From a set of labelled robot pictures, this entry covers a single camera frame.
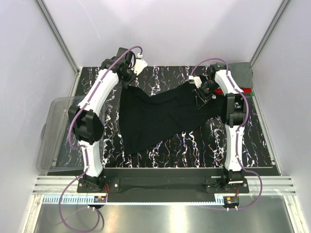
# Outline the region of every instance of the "black cloth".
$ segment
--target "black cloth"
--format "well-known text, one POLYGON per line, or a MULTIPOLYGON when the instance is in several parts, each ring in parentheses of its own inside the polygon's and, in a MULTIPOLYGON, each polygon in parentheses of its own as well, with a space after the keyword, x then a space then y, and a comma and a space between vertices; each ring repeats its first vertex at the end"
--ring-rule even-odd
POLYGON ((194 84, 148 96, 134 86, 123 88, 119 126, 125 154, 133 154, 182 131, 191 132, 208 119, 220 115, 224 97, 219 95, 196 109, 194 84))

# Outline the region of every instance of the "plastic container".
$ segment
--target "plastic container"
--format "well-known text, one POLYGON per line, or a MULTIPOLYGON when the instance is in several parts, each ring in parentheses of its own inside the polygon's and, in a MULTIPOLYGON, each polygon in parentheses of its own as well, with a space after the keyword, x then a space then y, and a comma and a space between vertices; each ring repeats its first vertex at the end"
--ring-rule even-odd
MULTIPOLYGON (((52 171, 71 171, 83 168, 81 150, 72 149, 68 142, 68 109, 78 105, 84 96, 65 97, 53 100, 50 106, 45 127, 42 130, 42 141, 36 167, 41 173, 52 171)), ((99 115, 103 119, 105 104, 99 115)))

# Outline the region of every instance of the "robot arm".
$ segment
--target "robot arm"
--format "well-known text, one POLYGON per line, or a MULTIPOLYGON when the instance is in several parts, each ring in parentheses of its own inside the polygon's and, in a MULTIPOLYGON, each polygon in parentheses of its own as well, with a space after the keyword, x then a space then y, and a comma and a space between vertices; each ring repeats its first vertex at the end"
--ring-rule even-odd
POLYGON ((99 180, 99 175, 103 171, 99 155, 99 140, 104 133, 104 126, 98 118, 100 110, 117 83, 120 82, 124 87, 128 86, 148 65, 142 59, 142 55, 138 54, 136 58, 131 51, 124 55, 126 51, 127 49, 119 48, 117 56, 106 59, 102 63, 98 78, 89 93, 78 106, 71 106, 68 111, 69 120, 72 122, 76 114, 83 109, 74 122, 73 132, 79 145, 86 148, 86 150, 82 150, 84 170, 87 168, 86 156, 88 158, 88 170, 84 180, 96 188, 102 188, 103 185, 99 180), (130 67, 132 59, 134 59, 134 65, 130 67))
MULTIPOLYGON (((243 92, 235 83, 231 76, 231 72, 220 67, 219 65, 210 65, 207 69, 209 80, 203 77, 193 77, 190 79, 196 84, 195 93, 201 103, 198 106, 203 106, 209 102, 216 88, 220 87, 226 97, 223 106, 221 119, 225 124, 227 136, 227 156, 225 160, 225 167, 222 176, 223 186, 232 184, 241 184, 244 180, 242 168, 238 162, 242 164, 242 138, 244 127, 240 125, 246 117, 246 104, 239 94, 243 92)), ((244 93, 247 99, 250 98, 249 94, 244 93)))

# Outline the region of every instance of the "black marble tabletop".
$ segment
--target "black marble tabletop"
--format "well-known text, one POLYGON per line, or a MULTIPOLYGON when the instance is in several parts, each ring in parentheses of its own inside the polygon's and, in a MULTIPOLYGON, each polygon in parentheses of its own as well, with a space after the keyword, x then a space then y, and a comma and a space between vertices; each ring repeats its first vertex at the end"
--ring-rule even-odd
MULTIPOLYGON (((199 67, 196 74, 204 74, 207 67, 199 67)), ((148 95, 176 88, 188 79, 192 67, 147 67, 131 85, 142 88, 148 95)), ((76 96, 84 96, 98 75, 98 67, 82 69, 76 96)), ((101 139, 104 167, 222 167, 226 157, 225 127, 219 118, 209 119, 191 133, 178 133, 174 137, 146 148, 140 153, 124 155, 119 130, 121 86, 109 94, 104 117, 104 136, 101 139)), ((243 137, 243 164, 248 167, 272 166, 253 101, 243 137)), ((83 166, 80 151, 70 149, 64 136, 57 166, 83 166)))

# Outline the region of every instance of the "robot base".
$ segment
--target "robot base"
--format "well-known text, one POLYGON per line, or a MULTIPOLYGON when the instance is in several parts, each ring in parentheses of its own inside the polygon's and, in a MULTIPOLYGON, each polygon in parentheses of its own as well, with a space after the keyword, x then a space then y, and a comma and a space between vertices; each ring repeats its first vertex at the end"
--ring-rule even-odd
POLYGON ((120 186, 119 178, 105 178, 100 176, 98 178, 99 184, 95 185, 87 182, 84 178, 81 178, 78 183, 77 193, 105 193, 105 185, 107 184, 109 189, 108 193, 118 193, 120 186))
POLYGON ((205 186, 206 192, 209 194, 219 194, 219 193, 236 194, 237 188, 239 188, 239 193, 249 193, 246 178, 244 178, 243 183, 226 184, 226 185, 222 184, 221 178, 206 178, 205 186))

